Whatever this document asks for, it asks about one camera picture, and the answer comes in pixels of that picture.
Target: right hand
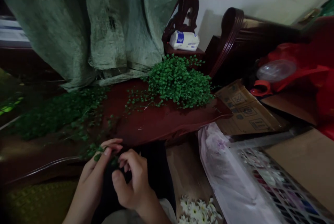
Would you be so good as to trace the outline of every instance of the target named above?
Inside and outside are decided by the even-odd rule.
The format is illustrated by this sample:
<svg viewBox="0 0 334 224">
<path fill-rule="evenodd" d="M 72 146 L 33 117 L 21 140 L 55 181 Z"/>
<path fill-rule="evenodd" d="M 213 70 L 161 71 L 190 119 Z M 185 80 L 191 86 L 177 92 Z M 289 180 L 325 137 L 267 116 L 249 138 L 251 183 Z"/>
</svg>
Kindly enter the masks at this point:
<svg viewBox="0 0 334 224">
<path fill-rule="evenodd" d="M 112 173 L 112 182 L 117 193 L 119 203 L 128 209 L 139 212 L 151 201 L 157 199 L 155 192 L 149 185 L 147 174 L 147 160 L 139 156 L 133 149 L 122 153 L 119 157 L 120 168 L 131 171 L 132 180 L 126 184 L 120 170 Z"/>
</svg>

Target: wooden floor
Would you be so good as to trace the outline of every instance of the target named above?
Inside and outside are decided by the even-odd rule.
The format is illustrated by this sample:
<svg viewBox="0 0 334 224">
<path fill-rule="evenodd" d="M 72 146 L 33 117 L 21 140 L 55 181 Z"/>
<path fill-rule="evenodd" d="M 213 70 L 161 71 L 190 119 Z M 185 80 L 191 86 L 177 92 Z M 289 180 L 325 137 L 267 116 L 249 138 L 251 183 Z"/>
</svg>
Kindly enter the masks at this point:
<svg viewBox="0 0 334 224">
<path fill-rule="evenodd" d="M 198 144 L 195 139 L 167 148 L 167 160 L 174 184 L 177 218 L 182 215 L 181 196 L 188 195 L 190 199 L 202 199 L 205 202 L 209 202 L 210 196 L 214 197 L 199 157 Z M 222 214 L 215 197 L 214 205 Z"/>
</svg>

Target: plastic bag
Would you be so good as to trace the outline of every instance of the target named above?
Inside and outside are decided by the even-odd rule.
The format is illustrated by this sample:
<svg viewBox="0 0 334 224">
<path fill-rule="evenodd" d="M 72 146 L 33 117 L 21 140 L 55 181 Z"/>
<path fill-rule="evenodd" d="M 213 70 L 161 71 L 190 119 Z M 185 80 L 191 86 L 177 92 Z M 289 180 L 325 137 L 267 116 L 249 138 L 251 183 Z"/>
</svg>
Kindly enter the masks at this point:
<svg viewBox="0 0 334 224">
<path fill-rule="evenodd" d="M 216 123 L 198 131 L 200 158 L 205 173 L 228 224 L 281 223 L 249 180 L 241 180 L 226 153 L 229 140 Z"/>
<path fill-rule="evenodd" d="M 259 65 L 275 61 L 289 60 L 297 70 L 289 77 L 273 83 L 271 90 L 280 92 L 292 87 L 317 94 L 320 124 L 334 121 L 334 17 L 312 36 L 309 44 L 284 43 L 279 45 Z"/>
</svg>

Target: yellow cushion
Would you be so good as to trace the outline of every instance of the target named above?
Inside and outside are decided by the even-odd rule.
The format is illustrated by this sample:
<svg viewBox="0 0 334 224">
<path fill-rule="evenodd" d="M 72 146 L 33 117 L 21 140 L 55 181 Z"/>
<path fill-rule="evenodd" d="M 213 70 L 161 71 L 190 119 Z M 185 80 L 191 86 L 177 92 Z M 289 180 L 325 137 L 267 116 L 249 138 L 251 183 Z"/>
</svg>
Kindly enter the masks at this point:
<svg viewBox="0 0 334 224">
<path fill-rule="evenodd" d="M 12 191 L 7 194 L 7 212 L 13 223 L 61 224 L 77 184 L 50 182 Z"/>
</svg>

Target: plastic container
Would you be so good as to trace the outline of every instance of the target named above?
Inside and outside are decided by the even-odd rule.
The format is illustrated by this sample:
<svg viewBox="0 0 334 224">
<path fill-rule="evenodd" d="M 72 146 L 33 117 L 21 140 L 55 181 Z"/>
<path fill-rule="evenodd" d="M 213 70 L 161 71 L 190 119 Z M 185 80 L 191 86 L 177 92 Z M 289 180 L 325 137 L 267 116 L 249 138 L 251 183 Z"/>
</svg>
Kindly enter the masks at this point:
<svg viewBox="0 0 334 224">
<path fill-rule="evenodd" d="M 266 80 L 270 83 L 281 81 L 297 70 L 295 63 L 288 60 L 275 60 L 261 66 L 256 76 L 258 79 Z"/>
<path fill-rule="evenodd" d="M 334 216 L 265 152 L 306 130 L 234 143 L 215 123 L 198 131 L 203 168 L 228 224 L 334 224 Z"/>
</svg>

